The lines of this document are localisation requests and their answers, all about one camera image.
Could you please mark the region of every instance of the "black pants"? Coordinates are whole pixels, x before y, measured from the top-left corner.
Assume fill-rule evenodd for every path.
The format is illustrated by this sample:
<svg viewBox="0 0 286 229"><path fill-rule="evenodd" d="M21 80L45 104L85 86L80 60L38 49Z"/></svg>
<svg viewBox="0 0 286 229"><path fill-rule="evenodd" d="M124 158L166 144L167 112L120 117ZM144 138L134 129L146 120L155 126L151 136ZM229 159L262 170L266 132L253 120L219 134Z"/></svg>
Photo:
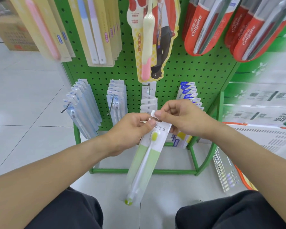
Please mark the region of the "black pants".
<svg viewBox="0 0 286 229"><path fill-rule="evenodd" d="M259 192L180 208L177 229L286 229L286 224ZM91 196L67 188L47 205L26 229L101 229L103 212Z"/></svg>
<svg viewBox="0 0 286 229"><path fill-rule="evenodd" d="M170 42L172 39L172 31L169 26L164 26L161 28L161 39L160 46L158 47L158 41L156 44L157 47L157 65L151 67L152 70L152 78L160 78L161 77L161 67L168 57L168 52L170 50Z"/></svg>

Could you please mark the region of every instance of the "fingernail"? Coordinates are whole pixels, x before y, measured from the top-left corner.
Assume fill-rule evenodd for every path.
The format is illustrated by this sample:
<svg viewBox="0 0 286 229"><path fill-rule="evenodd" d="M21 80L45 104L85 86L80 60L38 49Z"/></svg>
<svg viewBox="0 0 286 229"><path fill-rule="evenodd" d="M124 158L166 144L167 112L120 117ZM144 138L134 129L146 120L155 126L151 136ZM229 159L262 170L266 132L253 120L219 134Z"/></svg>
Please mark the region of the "fingernail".
<svg viewBox="0 0 286 229"><path fill-rule="evenodd" d="M156 125L156 121L154 119L149 120L147 123L150 124L152 127Z"/></svg>
<svg viewBox="0 0 286 229"><path fill-rule="evenodd" d="M161 117L162 112L160 110L155 111L156 117Z"/></svg>

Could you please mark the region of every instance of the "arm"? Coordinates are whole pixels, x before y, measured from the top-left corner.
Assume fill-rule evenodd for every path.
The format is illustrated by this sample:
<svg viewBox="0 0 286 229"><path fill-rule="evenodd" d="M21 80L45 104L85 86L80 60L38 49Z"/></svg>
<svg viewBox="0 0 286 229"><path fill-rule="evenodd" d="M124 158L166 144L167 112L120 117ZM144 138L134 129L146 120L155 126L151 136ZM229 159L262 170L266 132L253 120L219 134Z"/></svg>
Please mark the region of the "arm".
<svg viewBox="0 0 286 229"><path fill-rule="evenodd" d="M0 176L0 228L22 229L96 163L140 142L155 120L130 113L108 133Z"/></svg>
<svg viewBox="0 0 286 229"><path fill-rule="evenodd" d="M155 115L173 124L174 134L180 130L216 143L286 222L285 159L214 120L188 100L170 100Z"/></svg>

